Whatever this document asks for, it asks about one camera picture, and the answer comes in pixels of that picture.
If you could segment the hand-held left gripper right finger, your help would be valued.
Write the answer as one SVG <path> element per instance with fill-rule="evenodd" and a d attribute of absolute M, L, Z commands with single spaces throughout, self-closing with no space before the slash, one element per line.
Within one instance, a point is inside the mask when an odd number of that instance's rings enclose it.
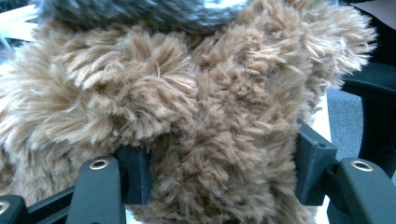
<path fill-rule="evenodd" d="M 325 193 L 320 188 L 321 177 L 333 166 L 337 149 L 305 122 L 300 125 L 294 161 L 297 169 L 295 195 L 302 205 L 321 206 Z"/>

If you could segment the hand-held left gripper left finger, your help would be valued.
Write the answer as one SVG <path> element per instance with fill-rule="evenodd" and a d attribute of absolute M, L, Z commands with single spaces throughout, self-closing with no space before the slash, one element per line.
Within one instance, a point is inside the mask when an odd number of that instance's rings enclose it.
<path fill-rule="evenodd" d="M 150 153 L 144 147 L 121 146 L 117 160 L 120 165 L 122 200 L 128 205 L 147 205 L 152 186 Z"/>

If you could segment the brown teddy bear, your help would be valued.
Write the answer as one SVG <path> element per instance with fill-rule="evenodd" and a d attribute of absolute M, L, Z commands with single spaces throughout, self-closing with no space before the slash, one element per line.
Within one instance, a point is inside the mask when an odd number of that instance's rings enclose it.
<path fill-rule="evenodd" d="M 315 224 L 295 195 L 297 120 L 375 38 L 328 0 L 251 0 L 208 34 L 40 22 L 0 72 L 0 196 L 37 203 L 133 146 L 151 155 L 146 224 Z"/>

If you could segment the grey towel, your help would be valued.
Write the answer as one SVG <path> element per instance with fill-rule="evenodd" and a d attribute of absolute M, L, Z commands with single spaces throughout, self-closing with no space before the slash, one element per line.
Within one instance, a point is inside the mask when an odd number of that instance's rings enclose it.
<path fill-rule="evenodd" d="M 234 21 L 251 0 L 31 0 L 39 21 L 82 29 L 113 23 L 145 23 L 157 31 L 216 32 Z"/>

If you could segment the black metal frame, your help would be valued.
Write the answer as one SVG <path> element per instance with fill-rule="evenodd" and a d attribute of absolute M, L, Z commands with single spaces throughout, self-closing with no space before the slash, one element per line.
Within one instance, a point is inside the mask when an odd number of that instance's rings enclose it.
<path fill-rule="evenodd" d="M 396 173 L 396 66 L 369 63 L 343 78 L 342 91 L 361 98 L 363 130 L 359 157 Z"/>

